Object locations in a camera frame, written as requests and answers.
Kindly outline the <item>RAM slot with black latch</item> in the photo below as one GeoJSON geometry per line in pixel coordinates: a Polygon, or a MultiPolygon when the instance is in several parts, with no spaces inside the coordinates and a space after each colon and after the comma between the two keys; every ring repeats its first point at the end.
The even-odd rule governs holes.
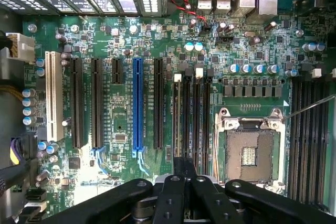
{"type": "Polygon", "coordinates": [[[183,77],[183,157],[188,157],[189,154],[190,89],[192,73],[191,68],[186,68],[183,77]]]}
{"type": "MultiPolygon", "coordinates": [[[[301,108],[301,78],[294,77],[292,79],[292,95],[291,95],[291,114],[299,111],[301,108]]],[[[298,189],[298,163],[299,163],[299,143],[298,138],[300,135],[300,116],[294,115],[291,120],[291,133],[290,133],[290,162],[289,162],[289,197],[297,200],[298,189]]]]}
{"type": "Polygon", "coordinates": [[[214,77],[213,68],[207,69],[206,77],[204,78],[204,93],[203,93],[203,174],[209,172],[209,130],[210,130],[210,92],[211,84],[214,77]]]}
{"type": "MultiPolygon", "coordinates": [[[[304,105],[305,107],[310,106],[311,104],[311,82],[307,81],[307,79],[305,79],[304,81],[304,93],[302,95],[302,97],[304,98],[304,105]]],[[[304,123],[303,125],[303,132],[302,132],[302,143],[303,143],[303,152],[302,152],[302,161],[303,161],[303,168],[302,168],[302,182],[303,182],[303,188],[302,188],[302,192],[303,192],[303,196],[302,196],[302,201],[304,203],[308,202],[309,199],[309,183],[307,181],[307,179],[309,178],[309,136],[310,136],[310,130],[309,130],[309,126],[310,126],[310,109],[306,109],[303,113],[302,113],[302,122],[304,123]]]]}

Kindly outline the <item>RAM slot with white latch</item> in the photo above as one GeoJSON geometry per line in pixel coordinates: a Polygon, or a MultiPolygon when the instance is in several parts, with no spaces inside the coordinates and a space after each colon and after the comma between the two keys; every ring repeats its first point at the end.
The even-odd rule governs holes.
{"type": "Polygon", "coordinates": [[[200,139],[200,100],[202,90],[203,69],[195,69],[195,78],[193,82],[193,160],[196,171],[199,166],[199,139],[200,139]]]}
{"type": "Polygon", "coordinates": [[[181,83],[182,75],[177,73],[174,75],[173,82],[173,140],[174,140],[174,156],[181,155],[181,83]]]}
{"type": "Polygon", "coordinates": [[[312,153],[311,153],[311,171],[312,171],[312,202],[315,205],[323,203],[324,192],[324,163],[325,163],[325,105],[322,99],[325,97],[324,83],[322,81],[314,82],[314,98],[319,101],[312,110],[312,153]]]}

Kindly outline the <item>long black expansion slot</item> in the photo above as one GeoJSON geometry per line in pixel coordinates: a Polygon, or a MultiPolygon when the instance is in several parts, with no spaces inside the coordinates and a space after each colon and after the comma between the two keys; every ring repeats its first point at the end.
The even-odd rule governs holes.
{"type": "Polygon", "coordinates": [[[163,59],[154,59],[154,148],[163,147],[164,117],[164,72],[163,59]]]}
{"type": "Polygon", "coordinates": [[[72,145],[73,148],[82,148],[84,146],[84,122],[81,58],[72,58],[70,60],[70,102],[72,145]]]}
{"type": "Polygon", "coordinates": [[[102,74],[102,59],[91,59],[91,140],[93,148],[101,148],[104,143],[102,74]]]}

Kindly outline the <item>blue expansion slot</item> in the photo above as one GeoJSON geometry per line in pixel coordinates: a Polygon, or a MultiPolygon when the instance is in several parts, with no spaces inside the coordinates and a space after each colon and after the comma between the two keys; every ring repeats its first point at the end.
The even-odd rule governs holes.
{"type": "Polygon", "coordinates": [[[132,157],[143,152],[143,59],[133,59],[133,141],[132,157]]]}

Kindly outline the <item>short black expansion slot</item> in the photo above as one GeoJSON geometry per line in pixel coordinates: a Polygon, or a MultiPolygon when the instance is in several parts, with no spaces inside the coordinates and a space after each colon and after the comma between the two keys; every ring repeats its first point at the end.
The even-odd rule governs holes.
{"type": "Polygon", "coordinates": [[[112,59],[112,83],[123,84],[123,62],[120,58],[112,59]]]}

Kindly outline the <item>thin metal locking lever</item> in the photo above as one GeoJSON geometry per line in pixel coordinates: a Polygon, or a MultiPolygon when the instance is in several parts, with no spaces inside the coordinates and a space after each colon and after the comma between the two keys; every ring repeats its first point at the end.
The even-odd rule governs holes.
{"type": "Polygon", "coordinates": [[[286,121],[286,120],[288,120],[288,119],[290,119],[290,118],[292,118],[292,117],[294,117],[298,114],[301,114],[304,111],[310,110],[310,109],[314,108],[315,106],[318,106],[318,105],[321,105],[323,103],[329,102],[330,100],[335,99],[335,98],[336,98],[336,94],[330,95],[330,96],[328,96],[326,98],[323,98],[323,99],[321,99],[321,100],[319,100],[315,103],[312,103],[311,105],[309,105],[309,106],[307,106],[303,109],[300,109],[300,110],[298,110],[298,111],[296,111],[296,112],[294,112],[290,115],[285,116],[281,121],[284,122],[284,121],[286,121]]]}

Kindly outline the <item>white PCI expansion slot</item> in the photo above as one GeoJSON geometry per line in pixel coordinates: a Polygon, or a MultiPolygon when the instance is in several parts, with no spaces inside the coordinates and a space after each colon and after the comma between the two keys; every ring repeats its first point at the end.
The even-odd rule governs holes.
{"type": "Polygon", "coordinates": [[[64,138],[63,70],[60,62],[60,53],[45,51],[46,128],[49,142],[64,138]]]}

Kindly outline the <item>green PC motherboard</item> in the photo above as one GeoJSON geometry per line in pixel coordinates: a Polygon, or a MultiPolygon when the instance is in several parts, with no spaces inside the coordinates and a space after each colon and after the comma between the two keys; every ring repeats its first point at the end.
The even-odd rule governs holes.
{"type": "MultiPolygon", "coordinates": [[[[291,114],[292,79],[301,78],[301,108],[305,108],[304,80],[324,83],[325,97],[336,92],[336,7],[322,7],[298,13],[295,0],[280,0],[279,15],[272,29],[248,22],[243,17],[206,16],[206,22],[176,12],[165,18],[36,18],[24,21],[24,34],[36,42],[36,62],[25,66],[24,119],[27,131],[37,141],[41,175],[29,191],[44,191],[47,213],[57,214],[135,178],[154,182],[173,172],[173,82],[181,83],[181,155],[183,157],[183,77],[191,68],[189,154],[193,160],[193,82],[195,69],[203,69],[200,100],[199,166],[203,174],[203,93],[207,69],[213,68],[210,92],[209,160],[207,175],[213,176],[215,114],[223,107],[233,116],[268,116],[280,108],[291,114]],[[63,70],[62,126],[64,138],[47,141],[45,51],[60,53],[63,70]],[[71,135],[70,60],[82,59],[84,146],[73,148],[71,135]],[[91,140],[91,59],[102,59],[103,138],[101,148],[91,140]],[[112,59],[123,62],[123,84],[112,83],[112,59]],[[133,141],[133,59],[143,59],[143,152],[132,157],[133,141]],[[163,147],[154,148],[154,59],[163,59],[164,117],[163,147]]],[[[312,202],[312,109],[309,136],[309,199],[327,210],[331,178],[331,131],[333,105],[325,107],[325,163],[323,203],[312,202]]],[[[298,143],[297,201],[302,202],[302,113],[298,143]]],[[[262,188],[289,197],[291,118],[286,124],[285,185],[262,188]]]]}

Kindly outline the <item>white power connector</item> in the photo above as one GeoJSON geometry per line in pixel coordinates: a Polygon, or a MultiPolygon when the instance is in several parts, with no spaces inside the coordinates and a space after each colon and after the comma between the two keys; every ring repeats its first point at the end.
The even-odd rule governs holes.
{"type": "Polygon", "coordinates": [[[19,60],[33,64],[35,62],[35,40],[20,33],[6,33],[12,41],[11,49],[5,48],[7,59],[19,60]]]}

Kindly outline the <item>CPU socket with metal frame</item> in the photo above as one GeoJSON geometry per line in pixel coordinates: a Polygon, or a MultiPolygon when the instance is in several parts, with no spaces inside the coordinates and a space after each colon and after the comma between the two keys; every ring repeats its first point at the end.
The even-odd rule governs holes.
{"type": "Polygon", "coordinates": [[[213,176],[224,185],[241,179],[258,186],[285,185],[286,124],[280,108],[268,116],[215,114],[213,176]]]}

